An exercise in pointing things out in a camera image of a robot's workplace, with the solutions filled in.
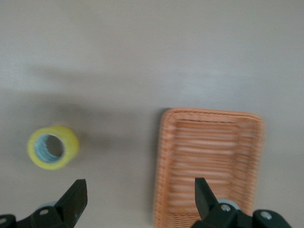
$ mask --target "wicker tray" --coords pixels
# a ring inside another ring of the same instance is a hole
[[[251,214],[263,123],[250,113],[174,108],[162,117],[154,223],[190,228],[199,214],[194,179],[206,178],[217,199]]]

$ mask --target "yellow tape roll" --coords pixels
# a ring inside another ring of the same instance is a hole
[[[62,154],[56,156],[48,151],[47,140],[54,136],[62,143]],[[72,160],[79,150],[77,136],[67,127],[51,126],[38,129],[28,141],[28,154],[39,167],[47,170],[57,170]]]

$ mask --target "woven basket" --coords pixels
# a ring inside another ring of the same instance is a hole
[[[250,113],[174,108],[162,117],[154,223],[190,228],[200,220],[194,179],[204,177],[217,199],[252,213],[263,123]]]

